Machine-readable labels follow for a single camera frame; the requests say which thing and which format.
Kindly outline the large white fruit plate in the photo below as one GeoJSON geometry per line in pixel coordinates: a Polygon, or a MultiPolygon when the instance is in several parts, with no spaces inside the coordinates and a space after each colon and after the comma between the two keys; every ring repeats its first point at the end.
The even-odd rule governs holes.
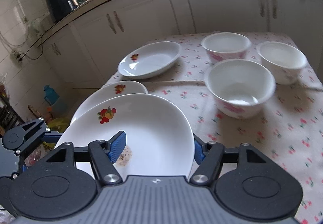
{"type": "Polygon", "coordinates": [[[188,177],[194,160],[194,137],[184,113],[152,94],[128,94],[95,105],[64,131],[58,144],[87,146],[109,140],[119,131],[126,145],[115,168],[128,175],[188,177]]]}

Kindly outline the white floral bowl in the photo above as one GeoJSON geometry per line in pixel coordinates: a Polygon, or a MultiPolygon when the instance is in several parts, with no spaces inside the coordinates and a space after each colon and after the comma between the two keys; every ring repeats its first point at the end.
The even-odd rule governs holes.
{"type": "Polygon", "coordinates": [[[218,109],[241,120],[260,113],[276,89],[275,79],[267,68],[242,59],[214,64],[206,72],[204,81],[218,109]]]}

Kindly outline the teal thermos jug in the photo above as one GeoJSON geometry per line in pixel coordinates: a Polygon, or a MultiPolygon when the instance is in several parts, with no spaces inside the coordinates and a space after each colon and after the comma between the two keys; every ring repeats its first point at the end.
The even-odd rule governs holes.
{"type": "Polygon", "coordinates": [[[50,85],[44,86],[44,93],[44,99],[49,105],[54,105],[59,99],[59,95],[53,88],[50,87],[50,85]]]}

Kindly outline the green plastic bag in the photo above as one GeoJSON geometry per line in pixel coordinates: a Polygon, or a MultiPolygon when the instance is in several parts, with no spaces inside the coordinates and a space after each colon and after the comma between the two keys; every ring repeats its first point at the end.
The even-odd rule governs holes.
{"type": "Polygon", "coordinates": [[[48,127],[52,131],[58,131],[59,133],[64,133],[64,131],[69,127],[70,119],[65,117],[58,117],[53,120],[51,120],[48,123],[48,127]]]}

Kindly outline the white kitchen cabinets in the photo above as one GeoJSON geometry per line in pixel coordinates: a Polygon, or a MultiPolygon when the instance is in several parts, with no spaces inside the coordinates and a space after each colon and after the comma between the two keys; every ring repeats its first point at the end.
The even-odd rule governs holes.
{"type": "Polygon", "coordinates": [[[322,0],[109,0],[73,13],[44,56],[62,81],[96,87],[148,41],[214,31],[283,33],[322,66],[322,0]]]}

